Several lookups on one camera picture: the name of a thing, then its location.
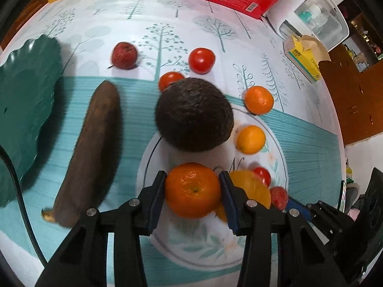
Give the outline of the small red cherry tomato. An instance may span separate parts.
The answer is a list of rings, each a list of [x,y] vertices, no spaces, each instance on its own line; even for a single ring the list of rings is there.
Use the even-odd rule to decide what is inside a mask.
[[[269,171],[264,167],[258,166],[253,169],[253,172],[260,178],[262,184],[269,188],[271,184],[271,175]]]

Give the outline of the dark red wrinkled fruit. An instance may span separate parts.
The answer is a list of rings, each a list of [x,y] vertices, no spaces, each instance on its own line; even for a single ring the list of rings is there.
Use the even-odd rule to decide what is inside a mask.
[[[128,42],[119,42],[113,48],[111,53],[111,67],[130,70],[136,67],[138,51],[133,44]]]

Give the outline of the tree pattern tablecloth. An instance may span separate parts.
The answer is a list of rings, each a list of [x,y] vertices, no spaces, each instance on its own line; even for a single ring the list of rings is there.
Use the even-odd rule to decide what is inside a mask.
[[[5,49],[1,61],[28,39],[41,35],[60,43],[62,77],[102,77],[111,82],[113,78],[134,78],[158,84],[168,71],[189,76],[189,53],[206,47],[214,52],[216,61],[205,78],[211,83],[233,80],[243,103],[249,88],[262,86],[274,97],[273,109],[304,121],[320,116],[319,110],[301,113],[294,104],[294,94],[310,82],[285,57],[282,40],[274,31],[257,19],[213,3],[62,0],[31,18]],[[111,53],[119,42],[136,47],[134,69],[110,68]]]

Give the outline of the large mandarin orange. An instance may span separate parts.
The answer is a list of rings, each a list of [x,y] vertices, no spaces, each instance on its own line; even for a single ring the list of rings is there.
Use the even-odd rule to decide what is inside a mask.
[[[199,163],[184,163],[173,168],[165,182],[168,207],[179,217],[200,219],[214,211],[221,202],[217,174]]]

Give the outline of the red lychee fruit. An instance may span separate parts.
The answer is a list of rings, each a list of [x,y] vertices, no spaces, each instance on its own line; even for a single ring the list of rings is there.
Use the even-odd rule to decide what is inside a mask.
[[[289,200],[287,191],[283,187],[272,187],[269,191],[272,206],[281,211],[285,210]]]

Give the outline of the dark avocado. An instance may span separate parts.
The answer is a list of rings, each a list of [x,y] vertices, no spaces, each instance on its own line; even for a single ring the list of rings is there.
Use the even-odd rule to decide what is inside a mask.
[[[234,115],[215,85],[200,78],[184,78],[160,94],[155,122],[160,135],[175,148],[204,152],[230,138]]]

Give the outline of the yellow tissue pack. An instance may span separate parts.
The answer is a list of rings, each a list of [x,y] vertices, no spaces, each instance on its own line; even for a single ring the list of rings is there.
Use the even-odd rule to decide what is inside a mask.
[[[283,41],[284,54],[310,83],[321,80],[321,61],[331,61],[328,50],[317,38],[289,36]]]

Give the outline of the small orange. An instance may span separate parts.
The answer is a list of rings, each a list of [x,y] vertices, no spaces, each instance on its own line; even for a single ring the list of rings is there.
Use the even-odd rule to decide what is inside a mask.
[[[274,106],[273,95],[262,86],[252,86],[244,95],[245,107],[255,115],[269,113]]]
[[[256,154],[264,147],[265,142],[264,131],[258,126],[249,125],[240,130],[236,138],[236,148],[243,154]]]

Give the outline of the dark green scalloped plate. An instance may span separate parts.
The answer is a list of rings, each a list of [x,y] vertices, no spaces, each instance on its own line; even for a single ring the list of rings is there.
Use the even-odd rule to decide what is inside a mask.
[[[40,129],[52,112],[62,73],[60,51],[56,39],[41,35],[1,65],[1,146],[19,180],[36,159]]]

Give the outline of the teal striped table mat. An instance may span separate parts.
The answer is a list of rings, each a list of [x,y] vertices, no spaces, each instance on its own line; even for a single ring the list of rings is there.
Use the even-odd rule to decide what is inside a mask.
[[[102,77],[62,77],[55,86],[50,116],[40,129],[37,156],[20,181],[28,218],[44,257],[50,259],[68,229],[45,221],[42,209],[54,204],[73,155],[91,96]],[[100,211],[118,208],[137,197],[137,173],[149,141],[158,133],[155,108],[160,92],[154,80],[113,78],[121,101],[121,157],[114,180],[98,206]],[[233,80],[215,80],[231,106],[244,106],[240,90]],[[304,121],[279,109],[272,125],[276,128],[287,163],[289,194],[303,204],[322,200],[337,205],[344,154],[340,152],[339,127],[329,109],[330,97],[322,84],[304,86],[294,94],[299,112],[319,110],[316,120]],[[219,271],[185,268],[173,262],[153,246],[150,237],[141,237],[141,252],[149,286],[234,286],[241,262]]]

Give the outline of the round white floral placemat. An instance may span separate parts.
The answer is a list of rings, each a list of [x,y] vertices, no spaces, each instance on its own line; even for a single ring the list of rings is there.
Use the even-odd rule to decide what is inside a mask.
[[[216,174],[222,171],[266,168],[272,186],[288,188],[287,163],[272,123],[280,111],[267,115],[251,115],[243,106],[233,105],[234,129],[229,140],[211,151],[189,153],[179,151],[155,133],[143,153],[136,179],[136,190],[152,185],[157,172],[170,172],[183,163],[195,162],[207,166]],[[266,136],[265,146],[253,155],[236,149],[238,132],[248,126],[260,127]],[[157,228],[150,241],[165,257],[194,270],[219,271],[237,266],[243,255],[245,238],[233,235],[226,222],[215,213],[201,219],[177,216],[167,205],[160,214]]]

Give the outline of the large yellow orange with sticker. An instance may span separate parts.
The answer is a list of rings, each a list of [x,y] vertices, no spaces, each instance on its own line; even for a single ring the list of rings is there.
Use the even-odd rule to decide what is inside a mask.
[[[233,185],[242,188],[249,199],[254,199],[265,208],[271,207],[269,188],[261,182],[261,177],[250,170],[235,170],[229,173]]]

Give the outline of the white storage appliance box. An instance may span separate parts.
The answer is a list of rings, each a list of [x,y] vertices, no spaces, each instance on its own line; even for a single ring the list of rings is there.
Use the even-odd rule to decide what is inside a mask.
[[[349,36],[348,24],[332,0],[278,0],[265,17],[283,39],[311,36],[328,51]]]

